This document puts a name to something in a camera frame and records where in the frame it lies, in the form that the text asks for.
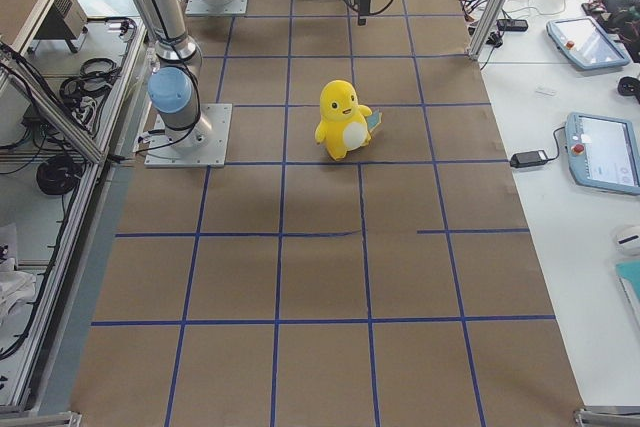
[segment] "white table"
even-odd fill
[[[566,0],[564,12],[555,16],[521,11],[522,17],[529,14],[529,31],[507,33],[482,71],[508,155],[540,148],[553,155],[551,133],[572,111],[631,120],[640,138],[640,105],[616,92],[620,77],[635,77],[640,66],[585,74],[544,30],[553,18],[584,15],[584,1]],[[525,5],[510,1],[506,10]],[[562,10],[564,3],[529,5],[547,13]],[[480,65],[489,52],[483,49]],[[555,94],[540,93],[539,87]],[[615,264],[625,257],[612,237],[620,226],[640,223],[640,201],[576,185],[562,150],[558,160],[515,170],[514,178],[569,360],[586,406],[640,406],[640,327],[615,274]]]

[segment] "yellow duck toy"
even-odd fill
[[[344,80],[333,80],[320,94],[321,120],[316,127],[316,142],[324,142],[333,160],[344,159],[347,152],[371,141],[370,131],[373,129],[365,117],[372,114],[369,107],[358,104],[353,85]]]

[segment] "toy arm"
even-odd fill
[[[321,144],[324,142],[325,137],[327,136],[327,125],[324,121],[320,121],[318,127],[316,127],[316,142]]]
[[[369,117],[373,113],[373,112],[371,112],[371,109],[369,107],[367,107],[366,105],[359,105],[358,106],[358,110],[365,117]]]

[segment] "computer mouse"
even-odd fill
[[[615,234],[615,243],[625,255],[640,255],[640,225],[618,230]]]

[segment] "brown tiled surface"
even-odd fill
[[[141,237],[114,242],[74,392],[87,425],[572,425],[457,0],[396,0],[364,27],[340,0],[250,0],[189,25],[203,101],[236,105],[228,165],[136,164],[118,231]],[[313,135],[333,79],[383,119],[341,163]]]

